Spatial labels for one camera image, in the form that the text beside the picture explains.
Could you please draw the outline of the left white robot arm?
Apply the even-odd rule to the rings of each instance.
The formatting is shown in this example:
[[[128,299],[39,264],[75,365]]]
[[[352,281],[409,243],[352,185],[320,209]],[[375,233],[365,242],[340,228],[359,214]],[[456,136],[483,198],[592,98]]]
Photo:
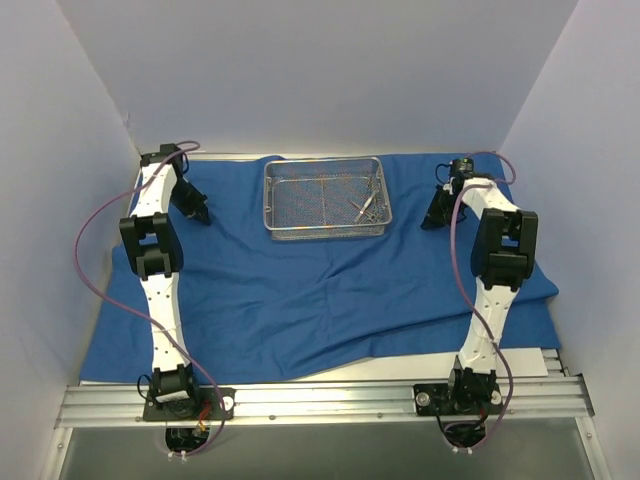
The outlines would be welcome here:
[[[169,216],[175,207],[184,217],[206,226],[211,217],[207,196],[186,178],[189,161],[185,142],[162,144],[141,157],[143,188],[119,231],[132,272],[139,278],[154,320],[152,373],[148,402],[179,419],[194,417],[202,405],[186,345],[178,301],[183,250]]]

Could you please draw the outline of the wire mesh instrument tray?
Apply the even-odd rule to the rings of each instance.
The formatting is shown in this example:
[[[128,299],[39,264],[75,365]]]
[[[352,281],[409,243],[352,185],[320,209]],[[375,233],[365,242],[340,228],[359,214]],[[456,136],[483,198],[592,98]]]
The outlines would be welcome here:
[[[360,203],[378,186],[381,223],[354,224]],[[264,166],[263,221],[277,241],[381,236],[393,219],[382,162],[374,156],[273,160]]]

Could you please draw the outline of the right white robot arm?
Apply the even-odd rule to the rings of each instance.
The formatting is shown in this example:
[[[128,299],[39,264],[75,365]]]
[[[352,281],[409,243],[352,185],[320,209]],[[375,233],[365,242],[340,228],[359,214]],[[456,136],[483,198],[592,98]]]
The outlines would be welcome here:
[[[456,284],[471,307],[471,323],[458,352],[444,400],[464,413],[480,402],[500,402],[496,388],[499,344],[507,316],[523,283],[534,269],[538,215],[513,204],[499,189],[502,182],[475,171],[474,160],[458,158],[448,164],[449,179],[438,185],[421,228],[447,227]],[[479,220],[470,257],[476,281],[475,300],[462,285],[456,253],[458,217],[469,209]]]

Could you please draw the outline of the blue surgical wrap cloth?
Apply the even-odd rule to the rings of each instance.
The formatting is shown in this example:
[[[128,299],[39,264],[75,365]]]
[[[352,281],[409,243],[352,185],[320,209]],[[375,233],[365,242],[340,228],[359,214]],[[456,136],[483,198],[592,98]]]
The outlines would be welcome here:
[[[263,222],[264,160],[193,162],[213,223],[170,214],[184,251],[179,306],[201,382],[292,380],[366,357],[455,352],[470,311],[449,231],[420,228],[446,154],[385,155],[393,219],[378,237],[275,242]],[[456,229],[462,285],[477,222]]]

